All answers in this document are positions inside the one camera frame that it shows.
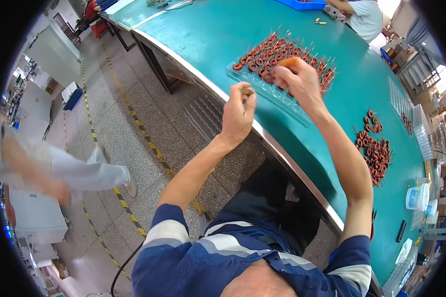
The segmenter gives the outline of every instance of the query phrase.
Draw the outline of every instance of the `table leg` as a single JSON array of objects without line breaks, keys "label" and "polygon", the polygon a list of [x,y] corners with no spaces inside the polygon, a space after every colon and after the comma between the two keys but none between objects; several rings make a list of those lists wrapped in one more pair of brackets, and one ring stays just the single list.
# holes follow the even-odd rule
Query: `table leg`
[{"label": "table leg", "polygon": [[109,22],[104,20],[103,18],[101,18],[101,20],[103,20],[104,24],[106,25],[107,31],[109,31],[109,33],[111,33],[111,36],[114,36],[114,29],[111,28],[111,26],[109,26]]},{"label": "table leg", "polygon": [[164,87],[164,89],[172,93],[172,85],[176,82],[179,82],[178,79],[173,79],[172,81],[169,81],[167,78],[167,75],[162,70],[162,67],[160,66],[159,61],[155,57],[154,52],[143,42],[141,42],[139,39],[135,37],[135,35],[131,32],[132,38],[134,39],[134,43],[137,44],[137,47],[139,48],[140,52],[144,56],[145,60],[149,64],[150,68],[152,69],[153,73],[157,76],[159,79],[161,85]]},{"label": "table leg", "polygon": [[121,36],[121,33],[119,33],[119,29],[117,27],[115,27],[112,23],[107,22],[109,24],[109,26],[111,26],[112,30],[114,31],[115,35],[117,36],[117,38],[119,39],[119,41],[121,42],[122,46],[125,48],[126,51],[130,51],[133,47],[136,46],[136,43],[133,42],[130,45],[127,45],[124,41],[124,39]]}]

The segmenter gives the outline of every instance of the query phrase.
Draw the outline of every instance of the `white bucket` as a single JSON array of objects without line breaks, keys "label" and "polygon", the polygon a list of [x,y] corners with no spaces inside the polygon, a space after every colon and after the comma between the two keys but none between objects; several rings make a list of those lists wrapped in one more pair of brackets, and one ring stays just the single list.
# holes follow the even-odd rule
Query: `white bucket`
[{"label": "white bucket", "polygon": [[429,201],[429,185],[423,183],[409,188],[406,193],[406,208],[409,210],[426,211]]}]

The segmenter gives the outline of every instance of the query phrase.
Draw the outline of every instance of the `red stool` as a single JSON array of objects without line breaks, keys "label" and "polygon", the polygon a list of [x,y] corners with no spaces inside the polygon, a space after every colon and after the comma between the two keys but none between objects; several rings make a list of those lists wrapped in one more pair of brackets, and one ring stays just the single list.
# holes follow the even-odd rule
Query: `red stool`
[{"label": "red stool", "polygon": [[104,31],[104,30],[106,30],[107,27],[106,27],[106,25],[105,25],[104,23],[97,24],[97,22],[98,22],[98,20],[92,22],[91,25],[90,25],[90,27],[91,27],[91,30],[94,32],[94,35],[95,35],[98,39],[100,39],[100,38],[101,38],[101,32]]}]

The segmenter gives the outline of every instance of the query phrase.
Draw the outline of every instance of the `power cord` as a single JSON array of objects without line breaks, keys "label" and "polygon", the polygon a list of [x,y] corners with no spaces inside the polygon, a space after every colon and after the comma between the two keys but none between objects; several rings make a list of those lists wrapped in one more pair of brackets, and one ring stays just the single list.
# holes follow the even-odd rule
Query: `power cord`
[{"label": "power cord", "polygon": [[112,285],[111,285],[111,296],[112,297],[115,297],[114,296],[114,285],[115,285],[115,282],[117,281],[117,278],[119,277],[119,274],[121,274],[121,272],[122,272],[122,270],[124,269],[124,267],[125,267],[125,265],[127,265],[127,263],[129,263],[129,261],[132,259],[132,257],[140,250],[140,248],[142,247],[142,245],[143,245],[143,241],[142,241],[142,243],[136,248],[136,250],[131,254],[131,256],[124,262],[124,264],[122,264],[122,266],[119,268],[119,271],[117,272],[117,274],[115,275],[115,277],[114,277],[114,280],[112,281]]}]

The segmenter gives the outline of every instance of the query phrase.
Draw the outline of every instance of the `person in red shirt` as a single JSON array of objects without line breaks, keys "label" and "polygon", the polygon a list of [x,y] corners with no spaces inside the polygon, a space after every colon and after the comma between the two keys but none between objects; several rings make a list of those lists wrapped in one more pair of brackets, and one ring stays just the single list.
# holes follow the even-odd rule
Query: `person in red shirt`
[{"label": "person in red shirt", "polygon": [[101,7],[96,4],[96,0],[89,0],[84,9],[84,17],[89,23],[96,21],[99,18],[97,12],[101,10]]}]

